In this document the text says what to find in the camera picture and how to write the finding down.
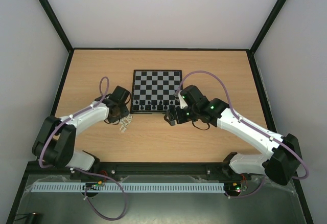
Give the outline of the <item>black grey chessboard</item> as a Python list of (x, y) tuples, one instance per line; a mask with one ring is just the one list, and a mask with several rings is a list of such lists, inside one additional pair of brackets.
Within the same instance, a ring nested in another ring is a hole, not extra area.
[[(134, 70), (133, 83), (130, 102), (130, 112), (132, 114), (164, 114), (164, 100), (175, 102), (175, 92), (182, 81), (181, 70)], [(163, 101), (163, 110), (157, 110), (159, 101)], [(142, 105), (144, 110), (133, 110), (135, 101), (139, 107)], [(151, 102), (151, 110), (145, 110), (145, 105)], [(152, 105), (156, 105), (156, 110), (152, 110)]]

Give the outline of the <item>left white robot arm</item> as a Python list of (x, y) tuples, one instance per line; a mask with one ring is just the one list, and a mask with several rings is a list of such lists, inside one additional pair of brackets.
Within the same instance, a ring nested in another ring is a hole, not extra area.
[(48, 116), (36, 137), (32, 153), (42, 168), (79, 168), (89, 171), (96, 157), (75, 149), (76, 137), (98, 122), (114, 124), (129, 115), (130, 92), (117, 86), (113, 93), (96, 98), (84, 109), (61, 118)]

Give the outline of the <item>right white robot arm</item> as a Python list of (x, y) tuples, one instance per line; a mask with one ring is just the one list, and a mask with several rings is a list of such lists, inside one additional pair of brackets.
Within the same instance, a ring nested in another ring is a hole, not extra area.
[(209, 101), (194, 85), (181, 90), (177, 100), (179, 105), (169, 108), (164, 116), (171, 126), (200, 120), (208, 127), (231, 132), (260, 152), (259, 155), (231, 153), (223, 166), (227, 178), (233, 179), (242, 173), (261, 174), (285, 186), (295, 175), (302, 159), (296, 136), (290, 133), (283, 136), (267, 130), (218, 98)]

